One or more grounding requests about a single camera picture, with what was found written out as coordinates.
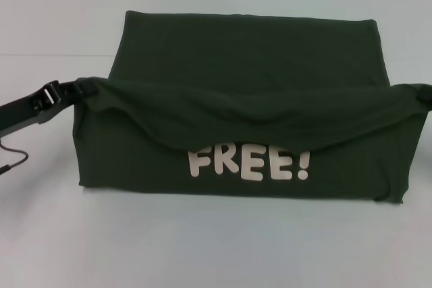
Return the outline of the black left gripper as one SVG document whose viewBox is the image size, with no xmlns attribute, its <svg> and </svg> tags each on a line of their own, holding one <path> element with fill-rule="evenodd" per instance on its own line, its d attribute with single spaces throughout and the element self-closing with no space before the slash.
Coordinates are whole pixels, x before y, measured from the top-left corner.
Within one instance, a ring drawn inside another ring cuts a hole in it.
<svg viewBox="0 0 432 288">
<path fill-rule="evenodd" d="M 75 105 L 97 92 L 97 85 L 90 78 L 49 82 L 35 93 L 1 106 L 1 137 L 35 123 L 46 123 L 61 111 L 61 106 Z"/>
</svg>

